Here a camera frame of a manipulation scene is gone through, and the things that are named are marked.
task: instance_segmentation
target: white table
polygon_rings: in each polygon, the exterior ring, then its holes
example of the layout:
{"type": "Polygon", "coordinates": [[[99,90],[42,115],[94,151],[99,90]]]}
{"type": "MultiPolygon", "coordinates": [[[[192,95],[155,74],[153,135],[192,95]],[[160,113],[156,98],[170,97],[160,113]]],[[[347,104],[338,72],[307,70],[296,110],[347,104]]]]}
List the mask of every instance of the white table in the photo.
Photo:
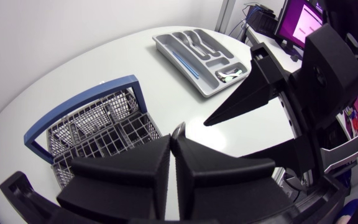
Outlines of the white table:
{"type": "MultiPolygon", "coordinates": [[[[203,121],[239,86],[212,96],[201,93],[160,53],[152,36],[190,27],[161,27],[114,40],[56,68],[23,91],[0,113],[0,184],[15,171],[25,173],[33,188],[56,202],[60,192],[50,164],[24,146],[23,136],[51,109],[101,81],[134,74],[147,109],[163,135],[182,121],[186,136],[231,156],[243,156],[293,138],[284,110],[276,98],[250,113],[212,127],[203,121]]],[[[249,47],[206,30],[250,68],[249,47]]],[[[45,136],[37,139],[46,145],[45,136]]],[[[175,160],[171,156],[166,219],[177,220],[175,160]]],[[[22,223],[0,191],[0,222],[22,223]]]]}

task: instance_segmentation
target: red object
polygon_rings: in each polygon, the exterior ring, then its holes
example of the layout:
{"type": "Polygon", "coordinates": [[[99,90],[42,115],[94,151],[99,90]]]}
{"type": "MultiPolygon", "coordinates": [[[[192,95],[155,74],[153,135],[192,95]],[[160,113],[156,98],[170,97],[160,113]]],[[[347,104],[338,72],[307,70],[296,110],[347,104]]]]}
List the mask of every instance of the red object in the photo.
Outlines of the red object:
{"type": "Polygon", "coordinates": [[[352,120],[353,128],[358,133],[358,114],[354,116],[352,120]]]}

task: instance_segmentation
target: cable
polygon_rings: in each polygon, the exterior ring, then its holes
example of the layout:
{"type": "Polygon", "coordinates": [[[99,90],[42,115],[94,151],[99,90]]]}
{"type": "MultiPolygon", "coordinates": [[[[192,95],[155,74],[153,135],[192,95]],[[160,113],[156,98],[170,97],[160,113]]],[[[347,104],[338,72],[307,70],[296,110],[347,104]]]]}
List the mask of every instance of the cable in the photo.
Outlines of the cable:
{"type": "Polygon", "coordinates": [[[237,26],[239,26],[241,24],[242,21],[246,20],[246,18],[242,19],[234,28],[233,30],[230,32],[230,34],[228,36],[231,35],[231,33],[233,33],[233,31],[237,28],[237,26]]]}
{"type": "Polygon", "coordinates": [[[295,197],[295,199],[294,199],[292,202],[295,202],[295,201],[298,199],[299,194],[301,194],[301,192],[300,192],[300,191],[298,191],[298,195],[295,197]]]}
{"type": "MultiPolygon", "coordinates": [[[[247,4],[246,4],[247,7],[243,8],[243,10],[242,10],[242,13],[244,13],[244,15],[245,15],[244,10],[247,9],[248,7],[252,6],[252,5],[250,5],[250,4],[252,4],[252,3],[257,4],[256,2],[247,3],[247,4]]],[[[260,8],[259,6],[256,6],[256,5],[255,5],[254,8],[253,8],[253,10],[252,10],[252,12],[251,12],[251,13],[248,13],[249,16],[247,15],[244,19],[242,19],[242,20],[233,28],[233,30],[230,31],[230,33],[229,33],[228,36],[230,36],[230,35],[233,33],[233,31],[237,28],[237,26],[239,26],[239,25],[241,24],[241,22],[243,22],[244,20],[246,20],[247,18],[249,18],[255,11],[258,11],[258,10],[262,10],[262,8],[260,8]]]]}
{"type": "Polygon", "coordinates": [[[247,30],[248,30],[248,28],[249,28],[249,22],[248,22],[248,20],[251,18],[251,16],[255,13],[255,12],[257,12],[257,11],[261,11],[262,10],[262,8],[260,8],[259,6],[255,6],[253,9],[252,9],[252,11],[250,12],[250,13],[248,13],[248,15],[246,16],[246,23],[244,24],[244,26],[241,26],[242,27],[242,29],[241,29],[241,31],[240,31],[240,34],[244,31],[244,33],[246,34],[247,33],[247,30]]]}

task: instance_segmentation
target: monitor screen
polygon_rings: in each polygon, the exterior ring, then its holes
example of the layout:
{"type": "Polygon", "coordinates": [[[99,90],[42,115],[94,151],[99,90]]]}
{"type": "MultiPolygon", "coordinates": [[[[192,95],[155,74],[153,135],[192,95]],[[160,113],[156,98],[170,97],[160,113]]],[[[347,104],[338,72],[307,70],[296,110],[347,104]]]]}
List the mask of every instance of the monitor screen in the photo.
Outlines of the monitor screen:
{"type": "Polygon", "coordinates": [[[306,36],[323,24],[321,14],[306,0],[287,0],[276,35],[304,48],[306,36]]]}

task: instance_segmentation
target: white wall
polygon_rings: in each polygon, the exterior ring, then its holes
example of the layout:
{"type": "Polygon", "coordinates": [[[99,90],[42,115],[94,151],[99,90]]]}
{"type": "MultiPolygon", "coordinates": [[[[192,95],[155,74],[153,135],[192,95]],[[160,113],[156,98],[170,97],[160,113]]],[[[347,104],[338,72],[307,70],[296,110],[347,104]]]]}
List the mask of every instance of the white wall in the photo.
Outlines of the white wall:
{"type": "Polygon", "coordinates": [[[111,40],[160,26],[213,30],[221,4],[222,0],[0,0],[0,112],[43,75],[111,40]]]}
{"type": "MultiPolygon", "coordinates": [[[[269,9],[274,11],[274,14],[278,17],[280,15],[280,10],[284,5],[284,0],[237,0],[234,9],[232,12],[232,15],[230,17],[229,24],[227,26],[226,34],[229,35],[229,33],[233,30],[233,28],[245,18],[244,13],[242,12],[242,9],[246,7],[244,4],[251,4],[255,5],[255,3],[262,4],[269,9]]],[[[237,26],[233,33],[231,34],[231,37],[236,38],[240,31],[241,31],[241,25],[237,26]]]]}

